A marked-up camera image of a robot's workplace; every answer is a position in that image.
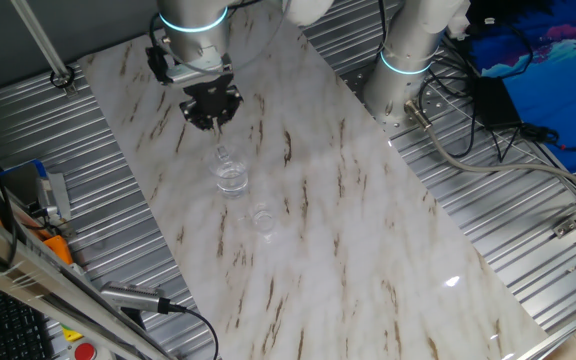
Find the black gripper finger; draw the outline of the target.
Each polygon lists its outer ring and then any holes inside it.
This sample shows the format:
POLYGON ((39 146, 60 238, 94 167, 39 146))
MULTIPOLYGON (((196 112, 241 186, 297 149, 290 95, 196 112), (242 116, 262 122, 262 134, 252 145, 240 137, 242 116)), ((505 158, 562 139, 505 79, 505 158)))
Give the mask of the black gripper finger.
POLYGON ((224 100, 217 113, 216 122, 219 128, 232 120, 242 102, 243 98, 237 88, 226 90, 224 100))
POLYGON ((211 129, 211 117, 200 108, 196 101, 186 101, 179 104, 185 120, 202 131, 211 129))

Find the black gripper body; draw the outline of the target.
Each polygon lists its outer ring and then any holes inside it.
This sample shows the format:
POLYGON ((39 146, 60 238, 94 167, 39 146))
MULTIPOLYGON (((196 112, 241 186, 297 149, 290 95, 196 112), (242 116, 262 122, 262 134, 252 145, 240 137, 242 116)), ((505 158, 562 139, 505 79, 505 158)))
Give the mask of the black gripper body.
POLYGON ((233 75, 222 75, 210 82, 197 83, 184 88, 184 93, 191 97, 188 101, 196 101, 200 108, 210 117, 217 113, 224 100, 226 90, 233 80, 233 75))

